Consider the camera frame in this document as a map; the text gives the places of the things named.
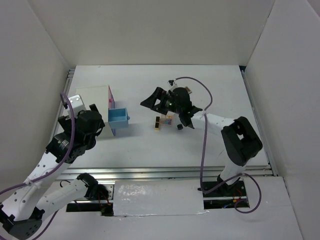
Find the light blue drawer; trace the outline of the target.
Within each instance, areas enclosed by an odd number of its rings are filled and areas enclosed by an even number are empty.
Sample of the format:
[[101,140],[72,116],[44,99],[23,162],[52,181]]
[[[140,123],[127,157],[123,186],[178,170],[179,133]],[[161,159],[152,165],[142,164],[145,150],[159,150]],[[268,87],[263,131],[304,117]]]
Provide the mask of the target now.
[[127,108],[111,108],[108,110],[108,124],[111,129],[127,128],[129,120]]

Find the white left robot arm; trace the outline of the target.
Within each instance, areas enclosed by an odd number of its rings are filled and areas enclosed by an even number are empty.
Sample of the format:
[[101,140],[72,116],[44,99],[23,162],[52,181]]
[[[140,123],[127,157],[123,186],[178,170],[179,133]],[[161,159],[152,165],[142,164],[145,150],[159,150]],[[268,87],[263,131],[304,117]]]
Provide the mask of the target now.
[[23,186],[0,205],[0,222],[11,236],[26,240],[51,214],[79,198],[107,200],[109,191],[89,173],[81,173],[66,186],[46,194],[57,177],[86,151],[96,145],[105,123],[95,104],[80,110],[74,117],[58,118],[63,132],[55,135],[45,153],[24,181]]

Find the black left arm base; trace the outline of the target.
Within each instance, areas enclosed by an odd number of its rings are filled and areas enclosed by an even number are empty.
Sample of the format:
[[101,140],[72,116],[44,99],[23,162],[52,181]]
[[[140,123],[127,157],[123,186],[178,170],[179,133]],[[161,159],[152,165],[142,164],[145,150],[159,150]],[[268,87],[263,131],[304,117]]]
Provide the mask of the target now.
[[93,196],[82,197],[66,206],[67,213],[97,213],[113,217],[114,184],[99,184]]

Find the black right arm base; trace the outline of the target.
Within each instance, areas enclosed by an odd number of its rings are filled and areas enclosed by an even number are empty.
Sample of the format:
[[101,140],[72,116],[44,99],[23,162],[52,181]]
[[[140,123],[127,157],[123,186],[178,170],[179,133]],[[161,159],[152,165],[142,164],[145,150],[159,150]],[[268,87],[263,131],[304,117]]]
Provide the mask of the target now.
[[224,184],[215,191],[202,194],[204,200],[233,200],[246,198],[247,192],[243,180],[238,180],[233,185]]

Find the pink drawer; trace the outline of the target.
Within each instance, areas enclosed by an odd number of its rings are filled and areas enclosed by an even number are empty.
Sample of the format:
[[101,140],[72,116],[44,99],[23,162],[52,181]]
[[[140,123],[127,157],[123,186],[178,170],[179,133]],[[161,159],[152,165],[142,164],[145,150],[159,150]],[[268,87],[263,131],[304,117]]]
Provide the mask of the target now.
[[114,109],[115,108],[115,99],[112,93],[112,90],[110,88],[110,85],[108,85],[108,109]]

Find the black gold lipstick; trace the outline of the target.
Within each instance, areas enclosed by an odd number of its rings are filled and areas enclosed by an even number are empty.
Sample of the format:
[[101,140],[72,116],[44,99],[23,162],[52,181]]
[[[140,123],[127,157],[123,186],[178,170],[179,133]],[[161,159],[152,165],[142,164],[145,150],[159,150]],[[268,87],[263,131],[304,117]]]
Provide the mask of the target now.
[[161,120],[160,116],[155,117],[154,129],[156,131],[160,129],[160,120]]

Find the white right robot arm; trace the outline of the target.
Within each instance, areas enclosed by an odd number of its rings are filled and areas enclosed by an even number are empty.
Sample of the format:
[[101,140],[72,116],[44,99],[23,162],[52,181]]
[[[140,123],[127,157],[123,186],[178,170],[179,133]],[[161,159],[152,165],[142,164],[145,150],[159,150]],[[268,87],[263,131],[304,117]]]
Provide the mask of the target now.
[[192,104],[188,91],[183,87],[169,91],[157,87],[140,105],[163,115],[168,112],[177,114],[184,127],[205,130],[205,136],[212,133],[222,137],[229,160],[218,175],[218,184],[214,189],[223,196],[235,190],[235,184],[248,161],[263,148],[262,141],[246,117],[232,119],[206,113]]

